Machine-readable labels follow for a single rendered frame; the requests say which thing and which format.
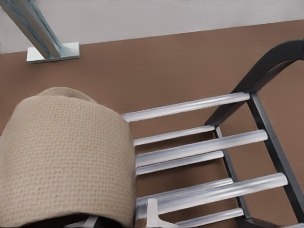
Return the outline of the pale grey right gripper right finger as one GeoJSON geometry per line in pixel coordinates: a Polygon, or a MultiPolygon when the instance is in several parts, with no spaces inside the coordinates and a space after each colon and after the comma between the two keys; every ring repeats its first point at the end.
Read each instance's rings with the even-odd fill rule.
{"type": "Polygon", "coordinates": [[[161,220],[158,215],[158,201],[154,198],[148,198],[147,202],[147,223],[146,228],[177,228],[173,223],[161,220]]]}

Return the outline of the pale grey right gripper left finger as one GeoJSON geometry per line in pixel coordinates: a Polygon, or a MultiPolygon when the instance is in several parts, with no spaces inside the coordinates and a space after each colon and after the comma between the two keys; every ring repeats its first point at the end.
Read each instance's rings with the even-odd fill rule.
{"type": "Polygon", "coordinates": [[[67,228],[93,228],[97,219],[97,216],[89,216],[86,220],[68,224],[67,228]]]}

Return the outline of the beige knit shoe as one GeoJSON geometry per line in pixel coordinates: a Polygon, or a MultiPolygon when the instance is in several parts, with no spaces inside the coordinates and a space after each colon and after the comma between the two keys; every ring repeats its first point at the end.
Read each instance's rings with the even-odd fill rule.
{"type": "Polygon", "coordinates": [[[0,226],[76,213],[133,224],[128,123],[86,94],[53,87],[21,101],[0,138],[0,226]]]}

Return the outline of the black shoe rack silver bars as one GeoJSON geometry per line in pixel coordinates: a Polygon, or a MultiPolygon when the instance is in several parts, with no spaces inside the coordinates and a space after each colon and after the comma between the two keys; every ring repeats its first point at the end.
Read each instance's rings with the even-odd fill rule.
{"type": "Polygon", "coordinates": [[[123,114],[123,118],[127,122],[133,123],[215,107],[214,113],[201,127],[135,139],[134,145],[141,146],[204,132],[213,132],[215,135],[215,138],[209,141],[138,155],[135,162],[136,175],[150,174],[219,158],[223,159],[228,173],[226,179],[138,198],[136,200],[135,220],[145,220],[147,223],[148,198],[157,199],[159,217],[162,214],[235,198],[237,200],[235,209],[173,224],[176,224],[177,228],[197,228],[235,219],[237,228],[304,228],[304,193],[258,96],[260,89],[298,60],[304,60],[304,39],[290,40],[268,50],[228,95],[123,114]],[[257,130],[224,137],[220,125],[244,104],[248,105],[257,125],[257,130]],[[265,144],[276,173],[251,180],[238,181],[228,149],[256,142],[265,144]],[[294,225],[278,226],[254,218],[249,213],[244,199],[245,195],[278,187],[284,188],[293,208],[297,218],[297,223],[294,225]]]}

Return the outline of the silver frame post with foot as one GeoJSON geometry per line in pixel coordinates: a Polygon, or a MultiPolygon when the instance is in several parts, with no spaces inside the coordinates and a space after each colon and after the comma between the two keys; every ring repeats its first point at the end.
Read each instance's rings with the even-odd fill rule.
{"type": "Polygon", "coordinates": [[[80,58],[80,44],[61,43],[33,0],[0,0],[0,7],[33,45],[27,63],[80,58]]]}

